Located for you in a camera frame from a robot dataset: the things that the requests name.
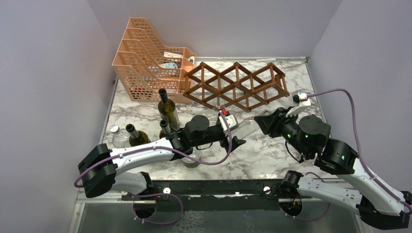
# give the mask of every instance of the wall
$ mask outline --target wall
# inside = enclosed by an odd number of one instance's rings
[[[343,0],[309,60],[317,91],[343,87],[353,95],[369,167],[394,188],[409,191],[411,11],[410,0]],[[320,102],[332,135],[355,147],[346,95],[328,94]]]
[[[0,232],[67,232],[112,50],[85,0],[0,1]]]
[[[113,50],[129,17],[198,56],[310,56],[341,0],[88,0]]]

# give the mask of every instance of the orange plastic file organizer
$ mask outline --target orange plastic file organizer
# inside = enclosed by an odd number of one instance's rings
[[[183,57],[165,57],[164,52]],[[132,101],[159,102],[157,92],[165,88],[174,102],[191,103],[182,93],[192,86],[184,75],[194,68],[195,59],[188,58],[195,56],[188,48],[165,46],[147,19],[130,18],[112,66]],[[170,62],[178,68],[159,66]]]

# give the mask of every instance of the white marble surface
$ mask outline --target white marble surface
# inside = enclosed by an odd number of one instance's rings
[[[206,62],[213,68],[223,71],[233,65],[233,62]],[[255,71],[267,65],[266,62],[240,62],[250,71]],[[274,62],[286,74],[288,91],[292,94],[298,91],[313,93],[313,87],[309,79],[305,63],[302,62]],[[216,122],[216,112],[209,110],[197,103],[177,104],[181,127],[195,115],[204,115],[209,118],[210,125]],[[278,107],[293,106],[292,97],[283,97],[263,105],[252,112],[231,106],[228,110],[234,114],[238,121],[260,114],[264,110],[273,112]],[[301,114],[300,117],[315,114],[322,117],[319,105],[312,100],[312,107]],[[134,124],[138,130],[147,133],[151,141],[158,139],[160,116],[157,111],[157,103],[139,103],[130,101],[119,82],[116,90],[113,106],[109,116],[104,143],[112,148],[109,127],[118,124],[124,128],[126,124]],[[208,180],[208,179],[283,179],[288,170],[297,170],[305,173],[313,171],[322,177],[332,177],[319,168],[313,166],[313,161],[305,161],[301,164],[291,158],[285,148],[283,138],[270,138],[261,132],[256,132],[246,138],[247,143],[237,148],[222,164],[216,166],[199,165],[197,168],[186,168],[180,160],[150,164],[130,170],[130,172],[148,172],[153,180]],[[210,149],[202,151],[204,161],[215,162],[221,160],[226,152],[214,143]]]

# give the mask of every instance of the screw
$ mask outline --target screw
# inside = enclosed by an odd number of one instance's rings
[[[270,187],[268,187],[268,186],[265,186],[264,188],[263,188],[263,191],[266,193],[266,194],[270,194]]]

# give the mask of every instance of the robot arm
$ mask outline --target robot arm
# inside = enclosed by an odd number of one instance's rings
[[[366,173],[358,153],[345,142],[330,139],[331,126],[315,115],[305,116],[297,124],[298,114],[310,107],[310,100],[301,94],[294,97],[294,100],[299,100],[298,107],[278,108],[270,116],[255,117],[262,132],[270,137],[282,136],[305,160],[316,158],[315,166],[337,175],[356,190],[321,183],[295,171],[288,172],[281,188],[291,195],[311,196],[346,207],[375,228],[407,228],[409,213],[403,211],[402,202],[410,204],[411,193],[399,192],[381,182],[399,200],[389,195],[376,182],[376,179],[381,180],[376,174],[373,173],[375,176],[371,178]]]
[[[131,148],[111,149],[97,145],[78,165],[86,197],[100,196],[110,190],[143,194],[151,184],[147,173],[131,174],[126,171],[143,165],[173,161],[192,154],[193,147],[220,142],[229,149],[228,128],[239,126],[236,118],[225,109],[220,111],[216,125],[209,126],[205,116],[195,116],[184,128],[155,142]],[[232,150],[246,141],[232,138]]]

